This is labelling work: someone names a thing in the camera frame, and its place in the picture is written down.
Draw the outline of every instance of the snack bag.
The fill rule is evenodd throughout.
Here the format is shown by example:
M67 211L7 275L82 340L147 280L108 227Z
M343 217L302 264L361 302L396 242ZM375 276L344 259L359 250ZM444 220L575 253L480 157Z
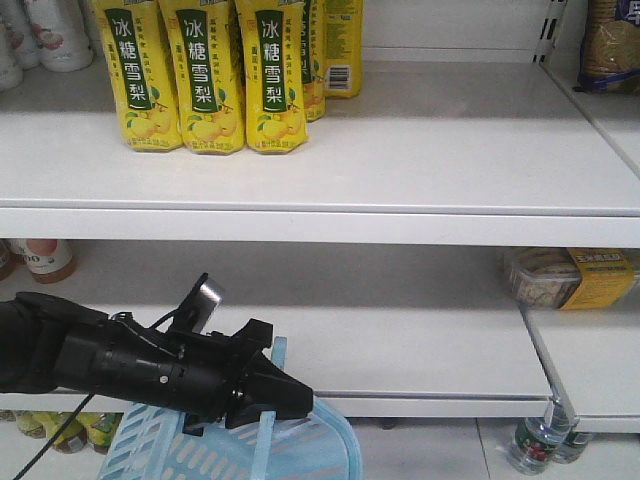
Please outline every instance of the snack bag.
M77 420L85 428L91 448L106 455L122 420L122 414L81 412Z
M182 145L171 53L157 0L93 0L120 130L141 152Z
M236 0L247 82L247 144L286 153L307 139L301 54L304 0Z
M185 145L195 153L244 147L240 31L233 0L160 0L180 98Z
M307 122L317 120L325 112L324 41L324 0L305 0L300 53Z
M326 0L325 95L354 97L362 86L363 0Z
M640 93L640 2L589 0L578 81L588 91Z
M46 431L47 438L53 437L57 431L67 421L70 413L57 412L31 412L33 419L40 422ZM53 442L52 448L61 453L76 453L87 444L87 432L77 421L71 424L62 432L62 435Z

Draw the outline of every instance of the store shelf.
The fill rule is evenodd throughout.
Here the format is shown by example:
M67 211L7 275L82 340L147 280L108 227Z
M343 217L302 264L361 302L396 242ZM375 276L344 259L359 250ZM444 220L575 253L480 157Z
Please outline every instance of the store shelf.
M103 63L26 77L4 236L638 246L640 180L537 65L369 64L286 156L137 154Z
M577 55L562 53L553 59L549 72L585 118L609 142L632 170L640 175L640 102L637 95L576 92Z
M513 419L403 419L391 430L375 420L352 419L366 480L524 480L507 462ZM0 478L12 478L43 445L0 423ZM578 461L551 464L540 480L619 480L640 476L634 435L598 435ZM96 478L103 456L88 448L73 455L49 452L26 478Z
M348 416L527 416L550 389L495 250L253 242L75 242L79 269L39 286L149 325L208 271L228 292L212 327L251 317L289 339L288 371ZM0 408L68 406L78 395L5 395Z
M526 313L578 430L640 432L639 308L636 295L607 310Z
M524 480L507 461L507 446L517 420L479 419L479 431L491 480ZM551 463L540 480L620 480L640 478L640 441L636 435L598 434L574 463Z

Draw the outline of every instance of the jar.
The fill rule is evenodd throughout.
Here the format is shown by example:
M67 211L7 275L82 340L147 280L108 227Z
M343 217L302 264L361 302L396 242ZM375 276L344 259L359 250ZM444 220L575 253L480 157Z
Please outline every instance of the jar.
M69 242L50 238L13 238L12 251L23 256L31 276L38 283L64 280L76 269Z

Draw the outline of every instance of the green label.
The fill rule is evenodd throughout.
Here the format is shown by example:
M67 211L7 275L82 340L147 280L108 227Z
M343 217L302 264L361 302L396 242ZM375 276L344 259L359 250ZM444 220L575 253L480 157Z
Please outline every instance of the green label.
M144 70L136 34L133 25L133 16L129 10L122 8L110 8L105 10L109 21L109 27L113 39L118 48L120 68L124 78L125 90L129 107L136 110L150 110L151 98L144 80Z
M531 432L529 432L524 421L518 423L514 438L518 447L520 447L529 458L537 460L538 462L547 462L557 447L556 445L549 445L535 438Z
M278 10L256 12L262 52L262 101L267 112L287 110L282 49L283 17L284 13Z
M178 10L176 14L189 68L191 107L196 112L217 112L213 72L209 60L207 13L203 10Z
M311 1L305 0L302 11L302 43L300 44L300 57L302 59L302 83L313 82L311 71L311 42L309 32L311 31Z

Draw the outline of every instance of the yellow juice carton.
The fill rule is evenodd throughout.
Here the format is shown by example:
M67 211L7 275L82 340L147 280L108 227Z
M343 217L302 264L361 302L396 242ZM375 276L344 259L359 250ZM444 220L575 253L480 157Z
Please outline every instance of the yellow juice carton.
M236 0L247 88L247 144L286 153L307 139L301 72L304 0Z
M305 0L302 17L302 88L308 122L322 117L324 99L324 1Z
M157 0L93 0L120 129L144 152L182 145L171 52Z
M353 97L362 86L363 0L325 0L327 97Z
M244 88L233 0L160 0L180 99L185 145L195 153L244 147Z

